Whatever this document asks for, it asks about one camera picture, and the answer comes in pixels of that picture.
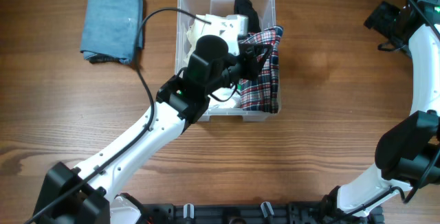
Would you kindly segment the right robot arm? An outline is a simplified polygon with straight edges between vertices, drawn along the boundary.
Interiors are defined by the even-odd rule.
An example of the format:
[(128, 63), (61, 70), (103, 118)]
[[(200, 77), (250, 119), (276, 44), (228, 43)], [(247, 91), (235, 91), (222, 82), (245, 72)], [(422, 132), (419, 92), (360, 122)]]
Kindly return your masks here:
[(409, 116), (387, 131), (375, 161), (359, 177), (325, 195), (317, 218), (328, 223), (367, 219), (394, 196), (408, 204), (418, 190), (439, 184), (439, 0), (406, 0), (402, 8), (381, 2), (364, 22), (387, 38), (383, 52), (402, 52), (412, 61)]

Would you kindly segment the white printed shirt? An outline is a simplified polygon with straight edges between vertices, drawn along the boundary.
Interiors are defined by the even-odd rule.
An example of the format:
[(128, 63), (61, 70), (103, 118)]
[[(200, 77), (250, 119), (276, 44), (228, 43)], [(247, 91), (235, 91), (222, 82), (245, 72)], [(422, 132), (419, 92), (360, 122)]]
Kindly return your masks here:
[(241, 106), (241, 94), (237, 89), (234, 93), (234, 88), (220, 88), (216, 90), (213, 95), (218, 98), (214, 99), (209, 96), (210, 103), (208, 109), (233, 109)]

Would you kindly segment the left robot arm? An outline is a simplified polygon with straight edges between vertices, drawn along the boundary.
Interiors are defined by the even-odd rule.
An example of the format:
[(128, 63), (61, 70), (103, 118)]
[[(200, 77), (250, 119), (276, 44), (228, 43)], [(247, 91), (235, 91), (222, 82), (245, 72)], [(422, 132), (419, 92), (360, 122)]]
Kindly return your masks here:
[(121, 189), (199, 120), (217, 89), (257, 78), (272, 51), (269, 43), (240, 43), (232, 52), (219, 36), (199, 38), (188, 65), (149, 98), (133, 126), (74, 168), (59, 162), (47, 172), (29, 223), (152, 223), (143, 205)]

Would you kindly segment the cream cloth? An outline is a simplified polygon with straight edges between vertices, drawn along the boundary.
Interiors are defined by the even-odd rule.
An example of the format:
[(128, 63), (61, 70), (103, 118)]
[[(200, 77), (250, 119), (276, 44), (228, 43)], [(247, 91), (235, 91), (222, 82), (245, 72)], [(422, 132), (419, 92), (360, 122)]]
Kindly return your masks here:
[(202, 36), (205, 23), (195, 20), (186, 33), (188, 42), (190, 43), (190, 49), (185, 59), (186, 63), (189, 63), (191, 54), (195, 51), (197, 40)]

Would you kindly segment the black cloth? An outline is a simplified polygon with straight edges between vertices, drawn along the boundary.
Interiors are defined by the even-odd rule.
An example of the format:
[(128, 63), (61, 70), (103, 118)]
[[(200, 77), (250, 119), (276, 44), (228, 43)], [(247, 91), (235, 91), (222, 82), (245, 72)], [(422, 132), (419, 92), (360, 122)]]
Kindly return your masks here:
[(234, 14), (240, 14), (248, 18), (248, 32), (261, 32), (258, 13), (253, 8), (250, 0), (234, 0)]

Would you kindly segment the red plaid cloth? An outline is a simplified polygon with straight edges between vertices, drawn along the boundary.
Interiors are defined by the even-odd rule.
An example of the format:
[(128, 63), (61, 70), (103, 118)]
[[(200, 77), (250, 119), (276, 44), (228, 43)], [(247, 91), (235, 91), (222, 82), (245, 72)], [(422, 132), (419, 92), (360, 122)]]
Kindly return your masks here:
[(267, 44), (272, 46), (272, 53), (256, 80), (240, 80), (240, 108), (245, 111), (262, 111), (277, 114), (279, 87), (279, 54), (278, 46), (282, 39), (284, 28), (279, 25), (269, 27), (259, 33), (249, 33), (240, 43)]

